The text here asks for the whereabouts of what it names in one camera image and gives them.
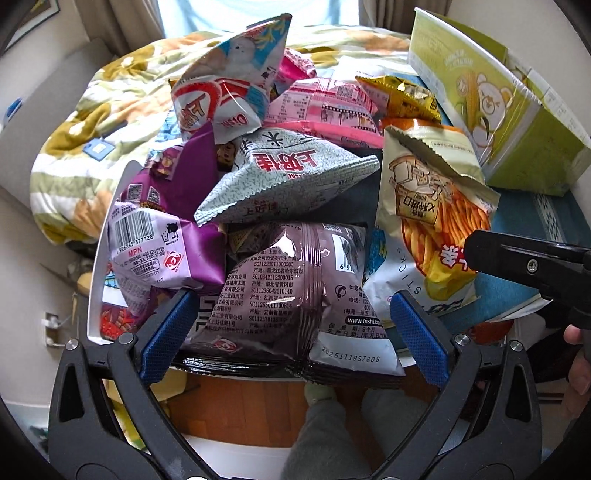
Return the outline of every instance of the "picture frame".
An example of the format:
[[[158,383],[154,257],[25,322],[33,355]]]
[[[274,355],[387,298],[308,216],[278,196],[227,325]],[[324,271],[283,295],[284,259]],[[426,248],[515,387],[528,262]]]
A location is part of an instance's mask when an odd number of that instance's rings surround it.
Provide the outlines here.
[[[27,35],[31,30],[41,25],[48,18],[53,17],[53,15],[59,11],[60,5],[58,0],[38,0],[34,7],[31,8],[31,11],[21,22],[7,46],[7,50],[25,35]]]

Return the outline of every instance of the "green snack box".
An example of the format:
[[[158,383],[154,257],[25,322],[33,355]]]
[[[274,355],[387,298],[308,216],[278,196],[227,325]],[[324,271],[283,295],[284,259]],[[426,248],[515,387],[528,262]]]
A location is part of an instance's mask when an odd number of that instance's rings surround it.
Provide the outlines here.
[[[591,139],[556,91],[492,38],[416,8],[409,64],[470,138],[486,183],[564,195]]]

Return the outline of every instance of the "gray pants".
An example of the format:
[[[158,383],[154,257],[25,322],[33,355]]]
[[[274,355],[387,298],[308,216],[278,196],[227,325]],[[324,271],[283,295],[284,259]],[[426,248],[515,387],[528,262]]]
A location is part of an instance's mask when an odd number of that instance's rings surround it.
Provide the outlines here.
[[[427,404],[403,390],[368,390],[361,412],[387,457],[423,415]],[[321,400],[306,413],[306,423],[287,458],[281,480],[366,478],[367,461],[345,429],[345,408]]]

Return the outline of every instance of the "finger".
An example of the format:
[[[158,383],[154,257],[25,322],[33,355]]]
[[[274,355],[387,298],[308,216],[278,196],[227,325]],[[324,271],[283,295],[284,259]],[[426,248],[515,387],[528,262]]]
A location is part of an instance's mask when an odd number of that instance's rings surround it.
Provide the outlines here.
[[[569,325],[564,331],[564,341],[571,345],[580,345],[583,343],[583,334],[581,330],[574,325]]]
[[[564,398],[562,401],[563,415],[567,418],[578,419],[590,397],[591,393],[579,395],[579,393],[569,385],[566,392],[564,392]]]
[[[579,395],[585,395],[591,387],[591,365],[583,357],[581,350],[569,371],[569,384]]]

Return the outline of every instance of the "chip bag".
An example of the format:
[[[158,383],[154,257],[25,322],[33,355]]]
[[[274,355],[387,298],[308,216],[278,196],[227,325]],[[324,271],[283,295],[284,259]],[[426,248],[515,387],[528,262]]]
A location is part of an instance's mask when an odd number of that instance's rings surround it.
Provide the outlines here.
[[[313,135],[345,147],[382,148],[375,111],[359,85],[327,78],[299,80],[272,101],[265,125]]]
[[[143,318],[154,289],[190,287],[219,293],[225,279],[225,233],[197,227],[192,215],[217,183],[213,129],[159,151],[122,192],[108,218],[115,277],[129,312]]]
[[[262,128],[235,140],[233,169],[195,212],[198,225],[215,219],[246,223],[292,218],[318,208],[379,170],[375,155],[359,158],[331,142]]]
[[[304,57],[297,50],[286,48],[283,60],[279,65],[279,71],[275,77],[275,86],[278,93],[283,93],[296,80],[312,79],[316,77],[314,62]]]
[[[470,175],[480,183],[485,182],[472,143],[459,128],[419,118],[385,117],[379,121],[382,132],[388,125],[403,130],[409,137],[422,140],[456,172]]]
[[[410,291],[431,314],[475,299],[471,286],[476,272],[464,259],[464,241],[474,230],[490,229],[498,199],[422,140],[386,128],[363,285],[381,320],[389,320],[389,300],[398,290]]]
[[[381,114],[441,122],[437,101],[428,89],[390,75],[355,78],[377,105]]]
[[[261,126],[290,22],[282,14],[252,25],[187,69],[171,92],[184,140],[208,121],[217,145]]]
[[[364,241],[362,228],[322,223],[237,232],[230,244],[245,258],[183,348],[220,357],[211,374],[260,375],[268,362],[309,381],[396,384],[404,370],[361,289]]]

